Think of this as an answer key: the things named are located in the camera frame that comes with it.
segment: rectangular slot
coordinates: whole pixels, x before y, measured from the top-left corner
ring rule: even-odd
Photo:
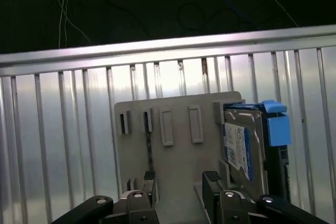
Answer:
[[[121,132],[121,134],[130,134],[131,133],[130,118],[131,117],[130,117],[130,111],[129,110],[120,114],[120,132]]]
[[[164,146],[174,144],[172,113],[169,108],[160,109],[161,139]]]
[[[189,106],[191,141],[195,143],[203,143],[203,127],[201,107],[199,105]]]
[[[148,124],[148,131],[153,132],[152,109],[146,109],[141,113],[142,132],[146,132],[146,124]]]

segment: gray metal plate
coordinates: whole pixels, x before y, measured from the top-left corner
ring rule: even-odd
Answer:
[[[153,163],[158,178],[159,203],[155,206],[160,223],[206,223],[204,212],[194,190],[204,170],[218,170],[221,156],[219,125],[214,120],[214,101],[242,101],[238,92],[214,93],[166,99],[123,102],[115,105],[118,131],[118,154],[122,191],[129,179],[141,189],[148,170],[145,133],[141,125],[142,111],[152,108],[151,133]],[[203,143],[193,143],[188,108],[201,109]],[[159,111],[171,110],[173,145],[164,146],[161,138]],[[129,111],[130,134],[120,132],[120,114]]]

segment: sticker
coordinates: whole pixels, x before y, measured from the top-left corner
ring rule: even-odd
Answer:
[[[248,131],[245,127],[225,123],[226,161],[237,170],[243,168],[246,178],[253,179]]]

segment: blue cable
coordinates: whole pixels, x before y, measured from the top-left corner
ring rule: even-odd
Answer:
[[[246,19],[247,21],[251,22],[253,25],[255,25],[258,29],[261,29],[261,27],[255,23],[247,14],[243,13],[241,10],[239,10],[230,0],[224,0],[227,5],[240,17]]]

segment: screw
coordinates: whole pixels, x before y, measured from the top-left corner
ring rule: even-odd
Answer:
[[[133,196],[135,198],[140,198],[140,197],[142,197],[142,193],[135,193],[135,194],[133,194]]]
[[[106,199],[98,199],[97,203],[98,204],[104,204],[107,200]]]
[[[235,194],[234,194],[233,192],[231,192],[231,191],[227,191],[227,192],[225,193],[225,195],[226,195],[227,197],[233,197]]]
[[[270,198],[270,197],[265,197],[262,200],[266,201],[267,203],[272,203],[273,202],[273,199]]]

